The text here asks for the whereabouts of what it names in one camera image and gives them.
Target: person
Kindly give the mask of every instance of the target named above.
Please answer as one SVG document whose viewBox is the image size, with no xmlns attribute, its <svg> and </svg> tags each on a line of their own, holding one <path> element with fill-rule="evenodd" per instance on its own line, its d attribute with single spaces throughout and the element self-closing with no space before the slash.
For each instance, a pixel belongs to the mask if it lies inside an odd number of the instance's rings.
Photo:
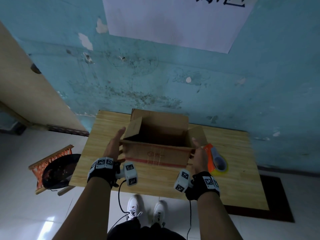
<svg viewBox="0 0 320 240">
<path fill-rule="evenodd" d="M 124 161 L 118 160 L 118 156 L 122 153 L 119 151 L 120 138 L 125 130 L 126 128 L 123 127 L 110 140 L 103 157 L 112 158 L 114 163 Z M 226 212 L 219 193 L 201 186 L 202 181 L 197 176 L 208 175 L 208 157 L 198 141 L 194 138 L 192 140 L 196 146 L 192 168 L 194 173 L 192 189 L 195 191 L 188 194 L 186 192 L 186 196 L 188 199 L 197 200 L 201 239 L 242 239 Z M 53 240 L 185 239 L 178 233 L 165 228 L 165 208 L 161 201 L 154 208 L 152 226 L 141 228 L 138 219 L 141 213 L 136 195 L 128 202 L 127 211 L 130 214 L 127 215 L 127 221 L 113 227 L 107 234 L 110 192 L 116 182 L 115 172 L 112 169 L 97 169 L 95 163 L 93 166 L 91 168 L 94 170 L 89 173 L 86 187 Z"/>
</svg>

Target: paper sign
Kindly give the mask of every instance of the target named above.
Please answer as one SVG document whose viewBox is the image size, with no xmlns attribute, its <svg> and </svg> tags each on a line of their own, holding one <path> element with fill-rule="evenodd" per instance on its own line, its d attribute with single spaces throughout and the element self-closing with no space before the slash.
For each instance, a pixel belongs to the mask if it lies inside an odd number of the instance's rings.
<svg viewBox="0 0 320 240">
<path fill-rule="evenodd" d="M 109 34 L 228 53 L 257 0 L 103 0 Z"/>
</svg>

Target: black cable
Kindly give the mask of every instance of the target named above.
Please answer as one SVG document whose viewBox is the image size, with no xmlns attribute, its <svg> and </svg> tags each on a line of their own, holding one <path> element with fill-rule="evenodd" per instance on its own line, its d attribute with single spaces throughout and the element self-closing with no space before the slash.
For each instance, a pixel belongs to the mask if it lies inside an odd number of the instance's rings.
<svg viewBox="0 0 320 240">
<path fill-rule="evenodd" d="M 118 190 L 118 201 L 119 201 L 119 206 L 120 206 L 120 209 L 121 209 L 121 211 L 125 214 L 123 217 L 121 217 L 119 220 L 117 220 L 117 222 L 116 223 L 114 223 L 114 225 L 110 228 L 110 230 L 108 231 L 108 233 L 111 231 L 111 229 L 122 219 L 122 218 L 124 218 L 125 216 L 127 216 L 127 215 L 129 215 L 130 214 L 130 212 L 125 212 L 125 211 L 123 211 L 122 210 L 122 207 L 121 207 L 121 204 L 120 204 L 120 189 L 121 189 L 121 185 L 125 182 L 125 181 L 127 181 L 127 180 L 124 180 L 121 184 L 120 184 L 120 186 L 119 186 L 119 190 Z"/>
<path fill-rule="evenodd" d="M 188 233 L 186 234 L 186 240 L 188 240 L 188 235 L 189 235 L 189 232 L 191 230 L 191 200 L 189 200 L 189 203 L 190 203 L 190 228 L 189 228 Z"/>
</svg>

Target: wooden table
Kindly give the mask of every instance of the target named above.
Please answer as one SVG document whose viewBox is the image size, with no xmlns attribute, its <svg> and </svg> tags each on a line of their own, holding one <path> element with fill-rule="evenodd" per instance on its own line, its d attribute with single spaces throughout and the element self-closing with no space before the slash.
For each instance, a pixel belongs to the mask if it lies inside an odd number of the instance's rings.
<svg viewBox="0 0 320 240">
<path fill-rule="evenodd" d="M 130 114 L 99 111 L 70 185 L 86 186 L 91 164 L 102 157 L 110 139 L 129 122 Z M 248 133 L 209 126 L 202 127 L 208 142 L 218 149 L 229 164 L 229 171 L 226 174 L 215 177 L 221 190 L 223 204 L 268 210 Z M 184 193 L 173 188 L 180 169 L 138 162 L 134 162 L 134 165 L 138 172 L 138 184 L 132 187 L 123 184 L 122 192 L 186 199 Z"/>
</svg>

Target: person's left hand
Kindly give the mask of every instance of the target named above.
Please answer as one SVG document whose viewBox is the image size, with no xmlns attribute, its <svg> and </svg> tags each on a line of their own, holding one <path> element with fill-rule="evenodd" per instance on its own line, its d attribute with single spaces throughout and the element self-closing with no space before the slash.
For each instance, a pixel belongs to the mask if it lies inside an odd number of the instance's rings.
<svg viewBox="0 0 320 240">
<path fill-rule="evenodd" d="M 113 158 L 113 161 L 116 162 L 124 162 L 125 159 L 118 160 L 118 156 L 122 154 L 122 150 L 119 150 L 119 146 L 122 145 L 120 142 L 120 138 L 125 133 L 126 128 L 122 127 L 118 132 L 115 134 L 115 136 L 110 140 L 108 145 L 106 146 L 106 150 L 103 153 L 103 157 L 110 157 Z"/>
</svg>

